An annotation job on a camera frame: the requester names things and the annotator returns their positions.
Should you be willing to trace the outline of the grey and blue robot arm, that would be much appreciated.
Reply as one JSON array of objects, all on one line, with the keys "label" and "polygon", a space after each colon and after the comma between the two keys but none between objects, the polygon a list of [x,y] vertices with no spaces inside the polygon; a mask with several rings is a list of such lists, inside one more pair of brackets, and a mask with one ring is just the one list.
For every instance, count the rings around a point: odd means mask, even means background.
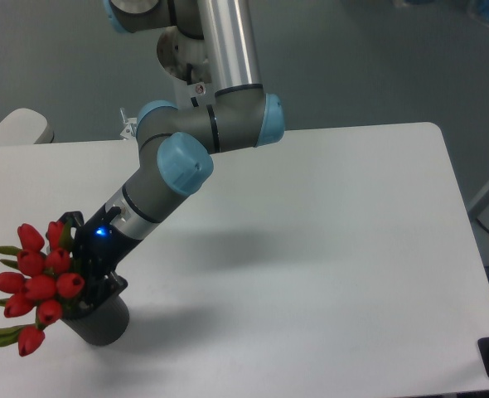
[{"label": "grey and blue robot arm", "polygon": [[70,318],[96,311],[126,288],[118,263],[213,172],[212,155],[278,142],[283,108],[264,91],[254,33],[245,1],[107,1],[109,20],[121,32],[175,27],[177,53],[206,49],[214,100],[179,109],[153,101],[138,114],[138,170],[88,220],[78,211],[64,221],[75,227],[75,270],[85,285]]}]

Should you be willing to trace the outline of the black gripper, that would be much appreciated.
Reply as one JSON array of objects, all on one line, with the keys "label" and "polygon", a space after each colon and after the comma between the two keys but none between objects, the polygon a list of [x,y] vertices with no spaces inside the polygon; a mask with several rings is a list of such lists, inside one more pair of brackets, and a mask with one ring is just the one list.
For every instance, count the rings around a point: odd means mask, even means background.
[{"label": "black gripper", "polygon": [[80,270],[87,279],[78,303],[81,311],[95,311],[128,287],[128,281],[114,271],[119,262],[142,241],[126,236],[112,225],[120,215],[118,206],[102,206],[84,222],[80,211],[64,213],[58,246],[80,260]]}]

